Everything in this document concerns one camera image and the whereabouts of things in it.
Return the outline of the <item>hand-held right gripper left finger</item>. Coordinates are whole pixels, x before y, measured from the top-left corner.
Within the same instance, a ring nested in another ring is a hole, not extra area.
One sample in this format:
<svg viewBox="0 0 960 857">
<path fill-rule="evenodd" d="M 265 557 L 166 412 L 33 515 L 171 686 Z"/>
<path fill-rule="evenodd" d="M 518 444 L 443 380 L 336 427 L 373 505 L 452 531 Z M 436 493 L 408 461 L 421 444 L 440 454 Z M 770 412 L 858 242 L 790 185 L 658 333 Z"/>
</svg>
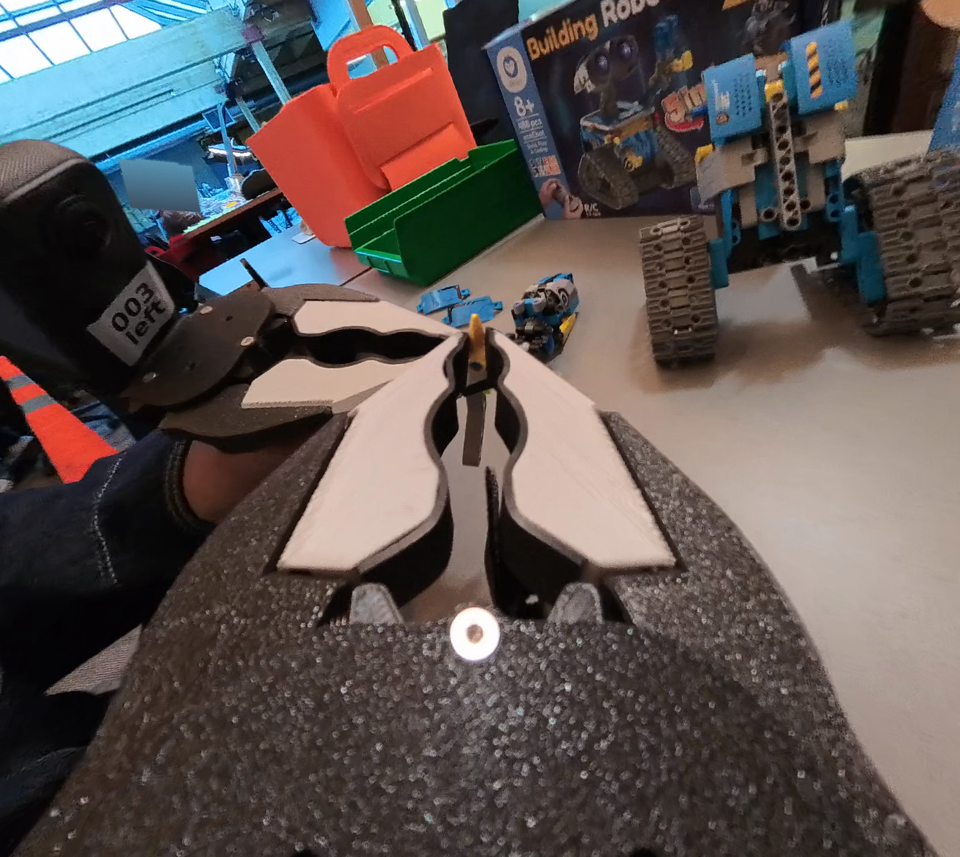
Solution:
<svg viewBox="0 0 960 857">
<path fill-rule="evenodd" d="M 458 352 L 452 335 L 354 409 L 278 570 L 367 573 L 439 523 L 442 455 L 459 430 Z"/>
</svg>

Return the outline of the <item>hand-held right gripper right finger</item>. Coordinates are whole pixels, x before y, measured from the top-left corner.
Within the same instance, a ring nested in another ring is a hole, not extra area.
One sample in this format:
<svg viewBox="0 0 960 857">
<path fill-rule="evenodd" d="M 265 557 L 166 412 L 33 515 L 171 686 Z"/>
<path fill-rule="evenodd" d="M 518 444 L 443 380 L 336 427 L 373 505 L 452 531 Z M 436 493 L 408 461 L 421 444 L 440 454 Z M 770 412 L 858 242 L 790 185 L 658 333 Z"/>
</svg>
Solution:
<svg viewBox="0 0 960 857">
<path fill-rule="evenodd" d="M 510 518 L 590 570 L 671 568 L 676 556 L 594 401 L 523 351 L 488 333 L 497 383 L 518 421 L 505 468 Z"/>
</svg>

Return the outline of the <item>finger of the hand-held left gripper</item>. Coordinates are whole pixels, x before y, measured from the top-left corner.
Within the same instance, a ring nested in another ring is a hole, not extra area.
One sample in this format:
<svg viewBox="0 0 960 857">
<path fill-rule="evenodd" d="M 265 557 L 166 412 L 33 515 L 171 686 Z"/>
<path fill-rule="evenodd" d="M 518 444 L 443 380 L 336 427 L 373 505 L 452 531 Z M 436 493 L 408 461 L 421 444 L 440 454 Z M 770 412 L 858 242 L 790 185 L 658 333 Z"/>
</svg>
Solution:
<svg viewBox="0 0 960 857">
<path fill-rule="evenodd" d="M 348 412 L 403 373 L 403 363 L 359 359 L 328 366 L 305 358 L 288 358 L 257 376 L 241 402 L 243 410 L 329 408 Z"/>
<path fill-rule="evenodd" d="M 361 333 L 377 338 L 395 336 L 446 340 L 454 328 L 440 319 L 384 301 L 307 300 L 293 313 L 297 335 L 305 338 Z"/>
</svg>

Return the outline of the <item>yellow claw arm piece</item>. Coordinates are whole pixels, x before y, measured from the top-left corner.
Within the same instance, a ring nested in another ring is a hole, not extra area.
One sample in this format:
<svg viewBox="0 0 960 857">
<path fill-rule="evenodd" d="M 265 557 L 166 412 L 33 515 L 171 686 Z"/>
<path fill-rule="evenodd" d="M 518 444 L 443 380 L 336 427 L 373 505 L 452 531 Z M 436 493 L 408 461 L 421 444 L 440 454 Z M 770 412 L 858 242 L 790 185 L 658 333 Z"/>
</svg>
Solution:
<svg viewBox="0 0 960 857">
<path fill-rule="evenodd" d="M 463 429 L 462 464 L 479 467 L 486 426 L 486 394 L 489 389 L 488 339 L 484 321 L 473 313 L 466 329 L 467 358 L 465 386 L 465 423 Z"/>
</svg>

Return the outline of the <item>blue tracked toy robot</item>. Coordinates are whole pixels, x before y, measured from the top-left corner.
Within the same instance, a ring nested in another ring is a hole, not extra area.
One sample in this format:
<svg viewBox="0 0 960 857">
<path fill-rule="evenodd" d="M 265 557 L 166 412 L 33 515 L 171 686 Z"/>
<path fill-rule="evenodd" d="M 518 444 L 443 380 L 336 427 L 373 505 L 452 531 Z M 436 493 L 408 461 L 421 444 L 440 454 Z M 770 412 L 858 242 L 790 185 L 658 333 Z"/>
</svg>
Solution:
<svg viewBox="0 0 960 857">
<path fill-rule="evenodd" d="M 849 20 L 790 38 L 774 70 L 741 56 L 702 83 L 710 141 L 695 171 L 716 214 L 639 236 L 660 368 L 714 359 L 716 294 L 734 275 L 808 260 L 855 290 L 871 336 L 958 331 L 958 139 L 843 178 L 842 113 L 858 93 Z"/>
</svg>

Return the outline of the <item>person's left forearm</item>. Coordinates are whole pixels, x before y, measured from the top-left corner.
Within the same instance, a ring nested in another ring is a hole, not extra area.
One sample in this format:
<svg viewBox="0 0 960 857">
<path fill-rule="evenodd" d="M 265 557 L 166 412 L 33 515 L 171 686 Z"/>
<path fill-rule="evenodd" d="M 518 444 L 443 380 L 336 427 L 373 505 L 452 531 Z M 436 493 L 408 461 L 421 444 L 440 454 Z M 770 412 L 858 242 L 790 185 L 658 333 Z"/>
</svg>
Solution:
<svg viewBox="0 0 960 857">
<path fill-rule="evenodd" d="M 111 697 L 49 689 L 152 616 L 210 533 L 185 462 L 186 443 L 155 432 L 77 482 L 2 497 L 3 800 L 69 771 Z"/>
</svg>

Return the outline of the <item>grey desk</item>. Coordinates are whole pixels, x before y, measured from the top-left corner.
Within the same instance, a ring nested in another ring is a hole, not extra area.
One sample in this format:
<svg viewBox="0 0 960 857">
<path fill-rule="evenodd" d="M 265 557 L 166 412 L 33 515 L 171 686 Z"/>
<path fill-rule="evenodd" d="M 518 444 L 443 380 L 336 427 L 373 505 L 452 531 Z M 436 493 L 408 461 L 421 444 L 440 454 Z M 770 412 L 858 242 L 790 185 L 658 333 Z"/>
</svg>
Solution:
<svg viewBox="0 0 960 857">
<path fill-rule="evenodd" d="M 714 361 L 659 368 L 643 217 L 538 217 L 418 286 L 297 231 L 246 252 L 267 282 L 342 284 L 415 310 L 468 289 L 503 303 L 574 276 L 553 369 L 621 414 L 734 522 L 785 590 L 860 742 L 940 855 L 958 855 L 958 337 L 874 338 L 804 264 L 734 275 Z"/>
</svg>

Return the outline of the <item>person's left hand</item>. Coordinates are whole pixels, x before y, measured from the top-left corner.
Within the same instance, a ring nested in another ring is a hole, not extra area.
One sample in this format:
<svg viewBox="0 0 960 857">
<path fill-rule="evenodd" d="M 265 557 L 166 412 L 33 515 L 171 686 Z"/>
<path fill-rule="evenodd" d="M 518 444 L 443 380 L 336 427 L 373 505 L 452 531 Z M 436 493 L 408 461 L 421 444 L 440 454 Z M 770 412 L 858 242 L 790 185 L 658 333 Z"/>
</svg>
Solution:
<svg viewBox="0 0 960 857">
<path fill-rule="evenodd" d="M 180 475 L 186 507 L 199 520 L 218 524 L 309 440 L 310 435 L 302 433 L 237 453 L 190 442 Z"/>
</svg>

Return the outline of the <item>green plastic bin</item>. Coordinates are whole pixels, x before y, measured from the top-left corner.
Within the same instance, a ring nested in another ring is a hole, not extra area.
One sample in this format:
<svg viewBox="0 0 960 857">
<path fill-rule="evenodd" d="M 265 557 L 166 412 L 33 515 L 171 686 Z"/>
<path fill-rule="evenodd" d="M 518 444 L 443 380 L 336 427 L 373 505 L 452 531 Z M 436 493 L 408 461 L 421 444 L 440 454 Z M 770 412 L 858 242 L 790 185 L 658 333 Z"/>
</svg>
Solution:
<svg viewBox="0 0 960 857">
<path fill-rule="evenodd" d="M 519 147 L 507 140 L 436 167 L 344 223 L 362 264 L 427 286 L 541 213 Z"/>
</svg>

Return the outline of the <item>orange traffic cone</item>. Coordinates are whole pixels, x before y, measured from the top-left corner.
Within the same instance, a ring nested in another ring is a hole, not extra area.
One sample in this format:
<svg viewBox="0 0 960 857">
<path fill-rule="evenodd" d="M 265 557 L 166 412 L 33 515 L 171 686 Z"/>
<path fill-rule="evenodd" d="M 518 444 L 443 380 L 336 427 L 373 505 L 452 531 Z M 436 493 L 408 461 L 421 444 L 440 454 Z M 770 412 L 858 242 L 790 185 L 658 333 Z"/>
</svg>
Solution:
<svg viewBox="0 0 960 857">
<path fill-rule="evenodd" d="M 4 356 L 1 378 L 62 483 L 78 482 L 98 461 L 118 454 L 96 431 Z"/>
</svg>

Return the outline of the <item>black blue motor assembly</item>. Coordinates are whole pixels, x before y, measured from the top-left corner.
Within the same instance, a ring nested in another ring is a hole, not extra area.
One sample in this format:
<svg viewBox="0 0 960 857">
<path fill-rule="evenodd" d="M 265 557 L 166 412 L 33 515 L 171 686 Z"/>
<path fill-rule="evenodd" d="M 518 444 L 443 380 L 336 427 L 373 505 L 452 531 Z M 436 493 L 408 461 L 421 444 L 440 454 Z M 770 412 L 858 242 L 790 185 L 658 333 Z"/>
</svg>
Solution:
<svg viewBox="0 0 960 857">
<path fill-rule="evenodd" d="M 521 349 L 544 364 L 562 353 L 577 321 L 579 292 L 573 275 L 560 272 L 527 287 L 510 309 L 513 333 Z"/>
</svg>

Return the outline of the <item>orange plastic bin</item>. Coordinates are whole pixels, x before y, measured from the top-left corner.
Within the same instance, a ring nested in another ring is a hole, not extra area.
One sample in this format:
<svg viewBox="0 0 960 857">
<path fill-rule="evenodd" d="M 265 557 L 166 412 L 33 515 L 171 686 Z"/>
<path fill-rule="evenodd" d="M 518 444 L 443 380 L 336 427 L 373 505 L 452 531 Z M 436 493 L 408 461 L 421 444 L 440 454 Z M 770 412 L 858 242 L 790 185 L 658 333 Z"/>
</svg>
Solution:
<svg viewBox="0 0 960 857">
<path fill-rule="evenodd" d="M 436 43 L 373 24 L 332 44 L 326 70 L 247 146 L 314 236 L 348 249 L 348 218 L 477 143 Z"/>
</svg>

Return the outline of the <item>large robot kit box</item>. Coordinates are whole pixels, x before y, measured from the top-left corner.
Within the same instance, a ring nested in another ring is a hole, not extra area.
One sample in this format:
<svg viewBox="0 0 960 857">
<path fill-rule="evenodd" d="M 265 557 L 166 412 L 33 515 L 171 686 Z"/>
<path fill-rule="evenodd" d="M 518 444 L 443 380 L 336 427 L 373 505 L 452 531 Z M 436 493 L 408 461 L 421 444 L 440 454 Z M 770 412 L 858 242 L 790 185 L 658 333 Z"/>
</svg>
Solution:
<svg viewBox="0 0 960 857">
<path fill-rule="evenodd" d="M 547 219 L 696 209 L 703 72 L 777 54 L 807 0 L 569 0 L 492 38 L 486 57 Z"/>
</svg>

